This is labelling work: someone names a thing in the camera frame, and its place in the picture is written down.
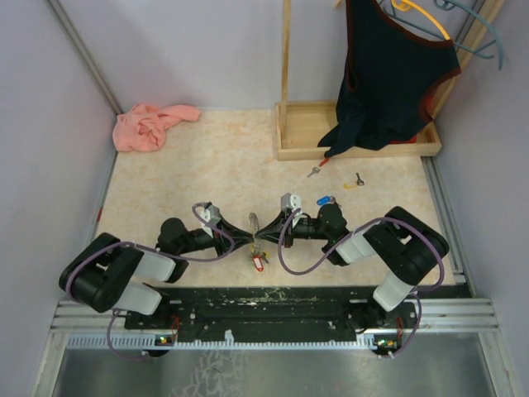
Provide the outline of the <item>key with blue tag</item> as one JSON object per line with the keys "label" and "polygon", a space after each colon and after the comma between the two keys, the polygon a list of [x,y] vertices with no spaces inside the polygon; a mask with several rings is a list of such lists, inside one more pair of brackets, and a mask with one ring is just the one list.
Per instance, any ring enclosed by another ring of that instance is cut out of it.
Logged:
{"label": "key with blue tag", "polygon": [[318,206],[323,206],[327,204],[336,204],[339,208],[341,207],[340,204],[337,202],[336,198],[331,195],[326,195],[320,199],[317,200]]}

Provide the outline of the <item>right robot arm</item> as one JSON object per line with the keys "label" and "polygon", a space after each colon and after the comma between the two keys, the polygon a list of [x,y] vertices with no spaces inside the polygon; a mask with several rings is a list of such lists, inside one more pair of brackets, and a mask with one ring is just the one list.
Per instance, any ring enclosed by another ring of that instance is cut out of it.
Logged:
{"label": "right robot arm", "polygon": [[[344,324],[351,330],[377,325],[388,327],[398,318],[398,306],[417,292],[421,281],[439,268],[438,281],[429,290],[439,288],[445,277],[442,259],[449,253],[446,239],[401,207],[394,207],[354,230],[337,203],[323,204],[315,218],[300,208],[283,208],[272,223],[260,229],[256,237],[273,242],[278,248],[279,263],[294,276],[308,275],[323,262],[347,266],[366,257],[378,256],[388,267],[383,282],[376,287],[365,309],[346,312]],[[296,239],[324,240],[322,257],[305,270],[293,270],[285,262],[283,249]]]}

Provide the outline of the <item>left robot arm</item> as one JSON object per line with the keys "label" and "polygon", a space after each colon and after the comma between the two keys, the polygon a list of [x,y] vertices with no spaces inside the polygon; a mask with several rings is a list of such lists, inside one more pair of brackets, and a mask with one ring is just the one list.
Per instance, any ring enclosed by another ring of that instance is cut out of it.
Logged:
{"label": "left robot arm", "polygon": [[186,253],[213,248],[217,256],[196,262],[211,262],[253,242],[253,235],[231,225],[224,218],[205,227],[189,231],[178,218],[162,223],[154,248],[123,242],[110,233],[100,234],[62,272],[60,288],[71,298],[103,313],[124,309],[142,313],[154,328],[166,326],[172,308],[163,303],[161,293],[143,282],[132,283],[132,277],[174,283],[193,260]]}

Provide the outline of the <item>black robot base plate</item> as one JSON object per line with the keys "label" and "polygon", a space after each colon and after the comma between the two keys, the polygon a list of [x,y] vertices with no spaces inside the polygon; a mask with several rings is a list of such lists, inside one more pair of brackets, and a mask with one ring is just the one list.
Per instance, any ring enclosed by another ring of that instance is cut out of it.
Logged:
{"label": "black robot base plate", "polygon": [[354,342],[369,329],[413,329],[414,304],[387,312],[372,287],[168,288],[151,315],[128,312],[127,330],[170,330],[180,342]]}

